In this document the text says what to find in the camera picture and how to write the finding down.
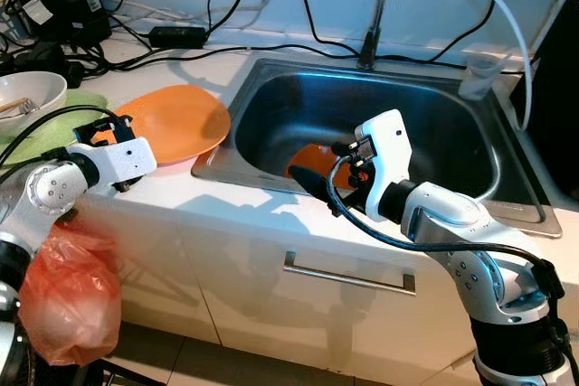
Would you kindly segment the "orange plastic bowl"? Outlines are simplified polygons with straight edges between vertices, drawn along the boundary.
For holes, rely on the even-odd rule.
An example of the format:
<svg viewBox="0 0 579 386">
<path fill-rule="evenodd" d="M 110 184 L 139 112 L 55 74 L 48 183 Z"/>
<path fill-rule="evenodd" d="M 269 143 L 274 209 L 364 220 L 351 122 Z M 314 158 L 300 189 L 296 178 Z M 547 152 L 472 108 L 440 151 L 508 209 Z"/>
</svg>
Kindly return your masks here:
<svg viewBox="0 0 579 386">
<path fill-rule="evenodd" d="M 292 178 L 289 168 L 294 165 L 308 168 L 308 170 L 322 175 L 327 175 L 337 159 L 338 155 L 332 151 L 331 146 L 323 146 L 323 144 L 307 144 L 306 146 L 303 146 L 288 163 L 286 163 L 284 176 L 285 178 Z M 350 175 L 350 167 L 347 165 L 343 165 L 339 168 L 339 172 L 335 176 L 335 187 L 339 189 L 339 191 L 353 191 L 353 187 L 348 183 Z"/>
</svg>

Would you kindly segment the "green plate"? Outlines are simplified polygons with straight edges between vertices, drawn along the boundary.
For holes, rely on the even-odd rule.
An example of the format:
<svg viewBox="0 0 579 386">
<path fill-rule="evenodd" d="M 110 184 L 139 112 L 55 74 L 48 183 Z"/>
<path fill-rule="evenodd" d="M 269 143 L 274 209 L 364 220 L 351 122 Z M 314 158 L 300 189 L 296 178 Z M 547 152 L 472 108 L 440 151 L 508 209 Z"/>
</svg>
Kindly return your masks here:
<svg viewBox="0 0 579 386">
<path fill-rule="evenodd" d="M 99 106 L 106 108 L 107 100 L 102 94 L 82 91 L 82 89 L 70 89 L 66 92 L 66 100 L 63 101 L 66 108 L 78 105 Z M 14 151 L 5 159 L 3 166 L 14 165 L 34 157 L 40 157 L 44 152 L 55 147 L 69 146 L 76 142 L 73 129 L 94 120 L 103 118 L 104 115 L 95 110 L 75 110 L 69 114 L 59 115 L 57 118 L 46 122 L 33 131 Z"/>
</svg>

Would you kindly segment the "orange plastic plate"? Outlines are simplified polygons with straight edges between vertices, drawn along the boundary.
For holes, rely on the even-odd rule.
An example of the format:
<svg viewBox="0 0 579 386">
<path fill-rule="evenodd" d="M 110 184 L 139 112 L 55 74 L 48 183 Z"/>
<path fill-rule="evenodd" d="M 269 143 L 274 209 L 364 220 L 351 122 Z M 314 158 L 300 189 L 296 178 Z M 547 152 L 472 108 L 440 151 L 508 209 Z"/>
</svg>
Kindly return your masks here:
<svg viewBox="0 0 579 386">
<path fill-rule="evenodd" d="M 137 137 L 152 146 L 160 165 L 198 157 L 214 149 L 231 130 L 228 109 L 206 89 L 194 85 L 166 86 L 115 110 L 128 115 Z"/>
</svg>

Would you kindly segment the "white bowl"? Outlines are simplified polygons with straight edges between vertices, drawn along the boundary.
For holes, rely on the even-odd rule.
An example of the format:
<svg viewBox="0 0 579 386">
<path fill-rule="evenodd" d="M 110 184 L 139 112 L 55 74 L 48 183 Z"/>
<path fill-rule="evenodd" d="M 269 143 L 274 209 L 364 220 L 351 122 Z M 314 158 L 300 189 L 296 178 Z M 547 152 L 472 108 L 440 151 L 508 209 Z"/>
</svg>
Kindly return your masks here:
<svg viewBox="0 0 579 386">
<path fill-rule="evenodd" d="M 0 105 L 28 98 L 36 109 L 20 117 L 0 120 L 0 137 L 13 135 L 47 113 L 62 108 L 66 100 L 67 81 L 58 73 L 24 71 L 0 77 Z"/>
</svg>

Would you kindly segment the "stainless steel sink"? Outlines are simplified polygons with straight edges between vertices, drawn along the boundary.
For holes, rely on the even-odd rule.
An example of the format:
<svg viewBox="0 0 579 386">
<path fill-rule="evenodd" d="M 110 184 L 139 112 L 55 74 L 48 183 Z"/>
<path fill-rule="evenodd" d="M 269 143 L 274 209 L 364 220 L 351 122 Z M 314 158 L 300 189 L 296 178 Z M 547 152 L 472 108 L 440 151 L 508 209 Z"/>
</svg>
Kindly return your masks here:
<svg viewBox="0 0 579 386">
<path fill-rule="evenodd" d="M 561 224 L 495 97 L 463 99 L 459 79 L 255 61 L 237 90 L 231 131 L 192 166 L 197 178 L 286 193 L 290 160 L 309 144 L 350 143 L 356 127 L 397 109 L 411 143 L 410 178 L 481 200 L 510 228 L 557 239 Z"/>
</svg>

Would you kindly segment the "black power adapter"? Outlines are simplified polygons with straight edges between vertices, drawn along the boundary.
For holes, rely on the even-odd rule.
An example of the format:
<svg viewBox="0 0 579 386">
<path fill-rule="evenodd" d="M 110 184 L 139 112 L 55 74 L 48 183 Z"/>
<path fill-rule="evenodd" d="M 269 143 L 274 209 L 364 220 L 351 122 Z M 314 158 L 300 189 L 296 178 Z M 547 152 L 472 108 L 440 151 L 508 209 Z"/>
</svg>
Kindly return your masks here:
<svg viewBox="0 0 579 386">
<path fill-rule="evenodd" d="M 203 26 L 154 26 L 147 35 L 156 50 L 202 50 L 208 39 Z"/>
</svg>

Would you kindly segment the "black charger box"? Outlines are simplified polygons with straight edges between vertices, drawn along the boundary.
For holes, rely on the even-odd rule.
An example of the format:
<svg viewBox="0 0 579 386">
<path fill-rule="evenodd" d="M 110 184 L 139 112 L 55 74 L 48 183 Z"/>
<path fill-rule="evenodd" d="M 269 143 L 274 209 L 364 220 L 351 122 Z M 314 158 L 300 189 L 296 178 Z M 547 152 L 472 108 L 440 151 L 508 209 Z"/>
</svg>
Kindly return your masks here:
<svg viewBox="0 0 579 386">
<path fill-rule="evenodd" d="M 12 19 L 18 34 L 35 42 L 92 47 L 111 36 L 102 0 L 4 0 L 0 13 Z"/>
</svg>

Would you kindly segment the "clear plastic cup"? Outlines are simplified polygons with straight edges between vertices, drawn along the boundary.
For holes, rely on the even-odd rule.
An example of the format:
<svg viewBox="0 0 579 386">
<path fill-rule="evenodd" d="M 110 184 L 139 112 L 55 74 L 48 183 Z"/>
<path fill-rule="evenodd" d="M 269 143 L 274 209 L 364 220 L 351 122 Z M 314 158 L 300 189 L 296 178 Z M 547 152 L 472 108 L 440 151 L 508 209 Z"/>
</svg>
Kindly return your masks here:
<svg viewBox="0 0 579 386">
<path fill-rule="evenodd" d="M 487 97 L 509 59 L 509 53 L 504 57 L 498 57 L 487 52 L 468 52 L 460 76 L 459 96 L 474 101 Z"/>
</svg>

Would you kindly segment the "red plastic bag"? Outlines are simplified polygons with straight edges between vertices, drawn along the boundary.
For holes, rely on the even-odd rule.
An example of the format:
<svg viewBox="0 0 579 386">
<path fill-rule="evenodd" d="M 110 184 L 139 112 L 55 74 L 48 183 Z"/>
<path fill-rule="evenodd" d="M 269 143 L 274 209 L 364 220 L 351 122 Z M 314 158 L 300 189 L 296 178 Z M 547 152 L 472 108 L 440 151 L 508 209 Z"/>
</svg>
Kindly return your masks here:
<svg viewBox="0 0 579 386">
<path fill-rule="evenodd" d="M 18 319 L 50 365 L 88 365 L 119 344 L 121 287 L 115 239 L 75 216 L 55 223 L 18 291 Z"/>
</svg>

